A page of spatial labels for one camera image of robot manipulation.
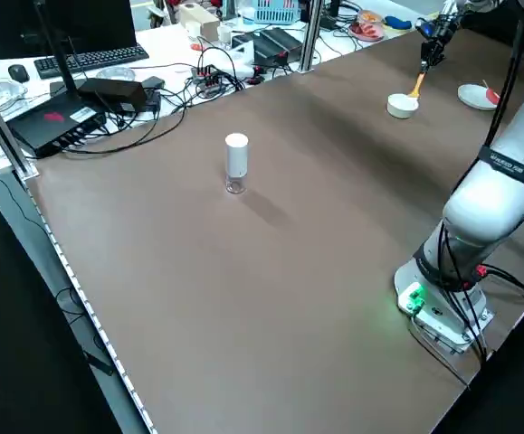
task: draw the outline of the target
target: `red object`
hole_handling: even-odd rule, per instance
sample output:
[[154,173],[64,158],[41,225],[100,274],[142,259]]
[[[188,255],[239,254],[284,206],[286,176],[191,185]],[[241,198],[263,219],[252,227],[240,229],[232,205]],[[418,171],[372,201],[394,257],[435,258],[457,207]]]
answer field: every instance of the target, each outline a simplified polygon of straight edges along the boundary
[[477,271],[477,274],[479,275],[479,277],[481,278],[486,278],[487,275],[489,274],[489,271],[487,270],[487,267],[485,267],[484,265],[478,265],[475,270]]
[[385,37],[384,29],[378,24],[353,23],[349,31],[360,41],[376,42]]
[[491,104],[497,105],[499,104],[500,96],[497,93],[495,93],[493,89],[488,88],[487,89],[487,99],[489,100]]
[[52,113],[45,113],[44,119],[51,122],[64,122],[64,117],[62,116],[62,114],[57,113],[56,111]]

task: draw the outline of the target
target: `brown table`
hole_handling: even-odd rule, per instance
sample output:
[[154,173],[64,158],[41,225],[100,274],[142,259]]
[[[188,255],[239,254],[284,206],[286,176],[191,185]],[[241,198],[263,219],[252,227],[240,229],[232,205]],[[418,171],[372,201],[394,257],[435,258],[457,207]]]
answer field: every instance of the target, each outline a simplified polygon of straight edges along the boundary
[[[500,88],[510,49],[460,32],[415,117],[390,118],[419,50],[415,34],[383,42],[191,108],[154,143],[39,164],[30,189],[161,432],[420,433],[457,397],[409,335],[392,277],[485,138],[491,113],[463,106],[458,85]],[[524,68],[510,114],[523,99]],[[236,131],[251,143],[241,196],[224,190]],[[492,262],[524,279],[524,226]],[[524,301],[500,282],[486,292],[498,347]]]

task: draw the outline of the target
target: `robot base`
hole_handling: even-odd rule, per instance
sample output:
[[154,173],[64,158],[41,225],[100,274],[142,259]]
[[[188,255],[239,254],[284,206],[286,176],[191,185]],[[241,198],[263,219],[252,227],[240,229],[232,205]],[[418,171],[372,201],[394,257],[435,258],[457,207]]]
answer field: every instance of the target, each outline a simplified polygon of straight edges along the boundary
[[[481,300],[481,297],[484,299],[481,289],[477,287],[475,287],[475,291],[479,291],[480,297],[476,297],[479,300],[475,299],[473,301],[475,310],[477,310],[480,304],[478,301]],[[409,316],[412,316],[414,312],[411,294],[418,289],[423,291],[421,297],[424,299],[424,306],[416,316],[416,322],[434,340],[443,342],[457,353],[463,353],[471,346],[473,341],[471,330],[457,326],[460,319],[455,317],[449,307],[446,307],[446,300],[441,295],[439,288],[423,277],[414,259],[408,261],[396,272],[395,289],[398,295],[398,308]],[[473,331],[479,336],[481,331],[493,319],[493,314],[485,307],[481,312],[477,310],[477,316],[479,318],[479,327],[474,325]]]

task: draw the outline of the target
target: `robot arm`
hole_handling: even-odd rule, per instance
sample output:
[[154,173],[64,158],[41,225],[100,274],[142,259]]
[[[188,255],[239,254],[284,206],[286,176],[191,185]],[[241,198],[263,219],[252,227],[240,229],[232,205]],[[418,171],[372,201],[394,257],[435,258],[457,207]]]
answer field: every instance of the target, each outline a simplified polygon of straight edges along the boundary
[[427,72],[444,59],[444,48],[459,28],[462,17],[470,12],[489,12],[499,0],[446,0],[443,10],[432,21],[419,18],[414,27],[425,38],[421,47],[421,72]]
[[[524,12],[524,0],[512,1]],[[477,267],[523,222],[524,103],[492,146],[481,150],[429,239],[396,272],[400,309],[414,315],[413,300],[422,288],[425,303],[417,322],[464,351],[493,315]]]

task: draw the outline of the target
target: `black box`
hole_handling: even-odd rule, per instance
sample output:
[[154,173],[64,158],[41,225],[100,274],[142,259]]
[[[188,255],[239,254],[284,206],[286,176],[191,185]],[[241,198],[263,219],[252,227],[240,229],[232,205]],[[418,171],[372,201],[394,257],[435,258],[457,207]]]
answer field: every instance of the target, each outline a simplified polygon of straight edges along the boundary
[[79,87],[79,94],[117,112],[139,113],[147,102],[147,94],[137,81],[88,79]]

